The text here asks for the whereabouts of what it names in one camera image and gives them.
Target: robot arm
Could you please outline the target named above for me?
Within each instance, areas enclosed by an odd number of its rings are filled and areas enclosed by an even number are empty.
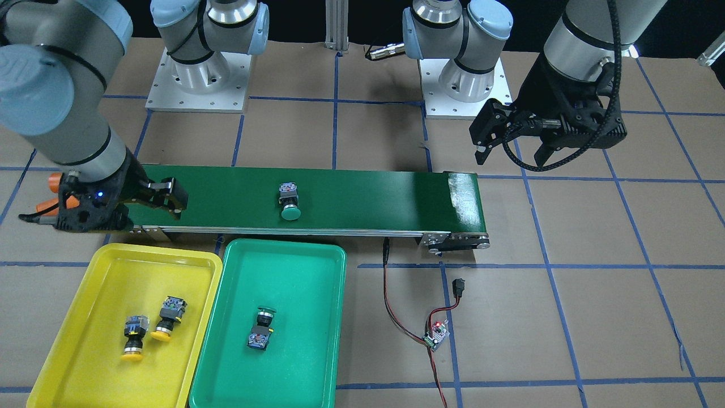
[[[513,17],[496,0],[414,0],[403,11],[403,44],[368,52],[381,60],[403,52],[414,60],[446,59],[438,82],[461,102],[486,99],[494,85],[494,68],[511,33]]]
[[[489,99],[471,124],[483,164],[503,144],[511,160],[530,171],[562,166],[589,148],[607,149],[626,137],[618,101],[621,51],[642,34],[666,0],[571,0],[544,52],[511,106]],[[604,108],[600,97],[609,97]],[[538,136],[537,166],[521,162],[508,147],[516,137]],[[544,166],[564,147],[578,148]]]
[[[208,94],[230,81],[221,52],[262,54],[269,7],[257,0],[152,0],[151,14],[173,61],[175,83]]]
[[[111,231],[133,226],[126,202],[162,207],[176,218],[186,209],[176,180],[149,180],[98,112],[131,31],[115,0],[0,3],[0,123],[63,172],[58,216],[21,219],[71,232]],[[66,205],[71,196],[74,208]]]

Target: blue tape line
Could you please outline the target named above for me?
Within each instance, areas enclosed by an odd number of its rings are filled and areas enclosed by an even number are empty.
[[[59,171],[57,167],[38,167],[31,166],[28,168],[20,166],[0,166],[0,171]]]
[[[504,179],[504,180],[523,180],[521,176],[508,176],[505,174],[479,174],[479,179]]]
[[[33,387],[0,387],[0,393],[30,393]]]
[[[426,126],[426,106],[425,104],[420,104],[420,116],[423,119],[423,141],[428,141],[428,126]],[[426,144],[423,146],[424,150],[426,151],[426,165],[428,166],[428,172],[433,172],[433,161],[431,160],[431,149]]]
[[[505,179],[522,180],[522,176],[508,176],[499,174],[479,174],[479,179]],[[555,181],[614,181],[611,177],[569,177],[569,176],[534,176],[529,175],[529,180],[555,180]],[[697,180],[697,179],[637,179],[622,178],[619,181],[631,181],[634,183],[685,183],[685,184],[725,184],[725,180]]]
[[[222,242],[224,241],[224,234],[217,234],[217,243],[214,246],[214,253],[219,255],[219,252],[222,250]]]
[[[88,262],[0,261],[0,266],[57,266],[59,268],[87,268]]]
[[[241,144],[241,132],[244,127],[244,115],[239,118],[239,127],[236,131],[236,142],[234,144],[234,155],[231,158],[231,166],[236,166],[237,157],[239,156],[239,145]]]
[[[141,134],[138,136],[138,142],[136,143],[136,148],[133,151],[133,155],[136,157],[138,157],[138,153],[141,151],[141,145],[144,143],[146,131],[149,129],[149,123],[151,122],[151,116],[153,114],[153,111],[151,111],[150,109],[146,109],[146,120],[144,121],[144,127],[141,128]]]
[[[700,383],[725,383],[725,377],[697,377]]]
[[[652,378],[593,378],[582,379],[584,385],[620,384],[679,384],[679,383],[725,383],[725,377],[652,377]],[[461,381],[461,388],[517,388],[517,387],[563,387],[577,385],[576,380],[516,380],[516,381]],[[454,388],[451,382],[441,383],[443,388]],[[435,388],[435,383],[350,383],[337,386],[339,390],[394,390],[406,388]]]
[[[295,97],[249,97],[250,99],[259,99],[263,101],[295,101],[295,102],[335,102],[335,99],[329,98],[295,98]]]
[[[335,54],[335,91],[332,108],[332,169],[337,169],[337,107],[340,87],[340,57],[342,53]]]
[[[552,269],[725,269],[725,265],[672,264],[549,264]],[[438,264],[388,264],[389,269],[435,269]],[[448,269],[544,269],[546,264],[446,264]],[[360,264],[358,269],[382,269],[383,264]]]
[[[450,295],[448,294],[448,276],[446,275],[446,264],[443,262],[439,263],[441,268],[441,281],[443,281],[443,299],[445,300],[446,307],[451,306]],[[451,364],[453,366],[453,387],[455,388],[455,397],[458,408],[463,408],[463,393],[460,390],[460,374],[458,373],[458,354],[455,348],[455,331],[453,330],[453,315],[450,310],[446,311],[446,318],[448,318],[448,331],[450,335],[450,347],[451,347]]]
[[[521,149],[518,145],[518,140],[513,141],[516,148],[516,155],[521,157]],[[542,233],[541,224],[539,223],[539,216],[537,215],[537,208],[534,204],[534,196],[531,193],[531,185],[529,185],[529,177],[524,169],[521,169],[521,176],[523,177],[523,185],[526,188],[526,195],[529,197],[529,204],[531,205],[531,216],[534,217],[534,226],[536,227],[536,235],[539,237],[539,246],[542,250],[542,256],[544,257],[544,264],[546,265],[547,274],[549,275],[549,283],[551,284],[551,290],[554,295],[554,301],[556,302],[556,309],[559,311],[559,319],[561,320],[561,327],[564,331],[564,338],[566,339],[566,346],[569,349],[569,356],[571,357],[571,366],[574,371],[574,378],[576,379],[576,386],[579,389],[579,398],[581,399],[581,406],[588,408],[587,396],[584,395],[584,384],[581,381],[581,373],[579,372],[579,363],[576,361],[576,353],[574,352],[574,344],[571,340],[571,334],[569,333],[569,327],[566,324],[566,316],[564,315],[564,308],[561,304],[559,297],[559,290],[556,287],[556,280],[554,279],[554,272],[549,262],[549,255],[546,251],[546,244],[544,243],[544,235]]]
[[[631,113],[632,115],[664,115],[664,112],[654,110],[622,110],[622,113]]]
[[[647,248],[645,247],[645,242],[642,240],[642,236],[639,233],[639,228],[637,228],[637,223],[634,220],[634,216],[632,215],[631,209],[629,208],[629,204],[627,203],[627,199],[624,196],[624,190],[622,190],[621,183],[617,179],[617,173],[614,171],[614,166],[612,166],[612,161],[609,160],[609,155],[607,154],[607,150],[602,150],[602,153],[604,154],[604,159],[607,160],[607,166],[609,166],[609,171],[612,173],[612,177],[614,178],[614,183],[617,186],[617,191],[619,192],[619,197],[622,200],[622,204],[624,205],[624,210],[627,212],[627,217],[629,217],[629,222],[632,226],[632,229],[634,230],[634,236],[637,238],[637,243],[639,244],[639,248],[642,250],[642,255],[645,257],[645,262],[648,266],[650,266],[648,269],[650,271],[650,276],[652,277],[652,281],[655,283],[655,289],[657,290],[657,294],[660,297],[660,302],[662,303],[662,307],[665,309],[665,314],[667,315],[667,320],[670,323],[670,326],[672,327],[672,331],[675,335],[675,338],[677,340],[677,343],[679,345],[681,358],[684,359],[685,364],[687,365],[687,369],[689,371],[690,377],[693,378],[693,383],[695,384],[695,390],[697,390],[697,395],[700,397],[700,402],[703,404],[703,408],[708,408],[708,403],[705,401],[705,396],[703,394],[703,390],[700,387],[700,384],[695,379],[695,369],[692,368],[692,363],[689,360],[689,357],[687,356],[687,350],[684,347],[684,344],[682,343],[681,338],[679,337],[677,326],[675,325],[674,318],[672,317],[672,313],[670,312],[669,306],[667,306],[667,300],[665,300],[665,294],[662,291],[662,287],[660,286],[660,282],[657,279],[657,275],[655,274],[655,269],[652,268],[652,262],[650,261],[650,256],[647,253]]]
[[[515,387],[561,387],[576,385],[576,380],[533,380],[533,381],[465,381],[463,388],[515,388]]]
[[[725,113],[699,113],[699,112],[667,112],[676,116],[725,116]]]
[[[442,388],[453,388],[450,381],[441,382]],[[435,383],[351,383],[341,384],[338,390],[398,390],[407,388],[436,388]]]
[[[687,148],[684,146],[684,143],[682,142],[682,138],[680,137],[679,133],[677,132],[677,129],[675,129],[675,125],[674,125],[674,123],[672,123],[672,118],[670,118],[670,115],[667,112],[667,109],[665,109],[665,105],[662,103],[660,96],[657,95],[657,91],[655,91],[655,87],[652,85],[652,81],[650,81],[650,77],[647,76],[647,73],[645,72],[645,67],[642,66],[642,63],[639,60],[637,60],[637,65],[639,66],[639,70],[642,71],[642,75],[645,77],[645,80],[647,81],[647,85],[650,86],[650,90],[652,91],[652,94],[655,95],[655,99],[657,99],[657,103],[660,105],[660,109],[662,109],[662,112],[664,112],[665,118],[667,118],[667,122],[670,124],[670,128],[672,128],[672,133],[675,134],[675,137],[677,138],[677,142],[679,143],[680,147],[682,148],[682,152],[684,153],[685,157],[687,158],[687,162],[689,163],[690,167],[692,167],[692,171],[695,172],[697,180],[700,180],[700,185],[705,190],[705,195],[708,196],[708,200],[710,200],[710,204],[713,206],[713,209],[715,210],[715,214],[717,214],[718,218],[720,219],[720,224],[723,227],[725,227],[725,219],[723,219],[723,215],[722,215],[722,213],[720,213],[720,209],[715,204],[715,200],[713,200],[713,197],[710,195],[710,190],[708,190],[708,186],[706,186],[705,183],[702,183],[703,178],[700,176],[700,172],[697,171],[697,167],[695,167],[695,162],[692,161],[692,158],[690,157],[689,153],[687,152]]]
[[[0,225],[2,225],[3,221],[5,221],[5,217],[7,216],[8,211],[10,211],[10,206],[12,205],[12,202],[15,201],[15,196],[17,195],[17,192],[20,190],[20,185],[22,184],[22,180],[25,178],[25,175],[28,173],[28,168],[30,167],[30,164],[33,162],[33,159],[36,158],[36,154],[38,154],[38,150],[33,149],[33,152],[30,154],[30,158],[28,158],[28,162],[25,164],[25,167],[23,168],[22,173],[20,174],[20,178],[17,180],[17,183],[15,183],[15,188],[12,189],[10,198],[8,198],[7,203],[5,203],[5,208],[3,209],[2,213],[0,213]]]
[[[144,95],[104,95],[103,97],[108,99],[148,99],[148,96]]]
[[[617,384],[672,384],[692,383],[692,377],[654,377],[654,378],[596,378],[583,380],[586,385],[617,385]]]
[[[664,112],[655,112],[652,110],[622,110],[622,113],[632,113],[635,115],[665,115]],[[667,112],[667,115],[677,116],[725,116],[725,113],[702,113],[702,112]]]
[[[362,105],[409,105],[423,106],[423,101],[365,101],[360,99],[338,99],[340,103],[357,103]]]

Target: yellow tray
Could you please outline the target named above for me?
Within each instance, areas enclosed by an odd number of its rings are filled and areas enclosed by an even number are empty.
[[[110,244],[99,249],[70,305],[28,408],[184,408],[222,274],[213,253]],[[188,302],[171,341],[144,337],[144,359],[122,361],[125,319],[159,321],[167,295]]]

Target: red wire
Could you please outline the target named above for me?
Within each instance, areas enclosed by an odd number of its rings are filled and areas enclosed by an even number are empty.
[[[388,302],[388,266],[383,265],[383,298],[385,300],[385,309],[388,311],[388,315],[390,316],[390,319],[395,323],[396,326],[400,330],[402,330],[408,337],[412,338],[416,343],[423,344],[426,347],[428,346],[426,342],[419,338],[417,335],[415,335],[410,330],[406,329],[405,326],[398,320],[397,316],[395,316],[395,313],[393,312],[393,309],[390,307],[390,303]]]
[[[426,331],[433,329],[433,315],[434,314],[436,314],[436,313],[438,313],[440,311],[453,310],[453,309],[455,309],[455,308],[458,307],[458,303],[459,302],[460,302],[460,297],[456,296],[456,298],[455,298],[455,304],[453,306],[441,307],[441,308],[433,309],[433,311],[428,315],[428,327],[426,328]]]
[[[433,370],[433,379],[436,381],[436,387],[438,387],[438,394],[441,396],[441,401],[443,401],[443,407],[448,408],[448,401],[446,401],[446,396],[443,395],[443,388],[441,387],[441,382],[438,381],[438,371],[436,370],[436,361],[433,359],[433,353],[431,352],[430,348],[428,349],[428,358],[431,360],[431,369]]]

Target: metal mounting plate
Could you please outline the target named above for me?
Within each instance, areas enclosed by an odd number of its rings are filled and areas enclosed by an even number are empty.
[[[423,98],[426,101],[426,117],[430,119],[473,119],[481,111],[488,99],[467,103],[449,97],[438,83],[438,77],[447,62],[448,60],[418,61],[420,84],[423,87]],[[500,58],[496,62],[494,71],[496,72],[496,80],[489,98],[496,98],[509,105],[513,100],[511,99],[511,92],[508,89],[508,82]]]
[[[162,112],[242,113],[247,101],[252,56],[230,52],[222,52],[222,55],[231,71],[225,87],[211,94],[188,94],[171,75],[172,60],[164,49],[146,107]]]

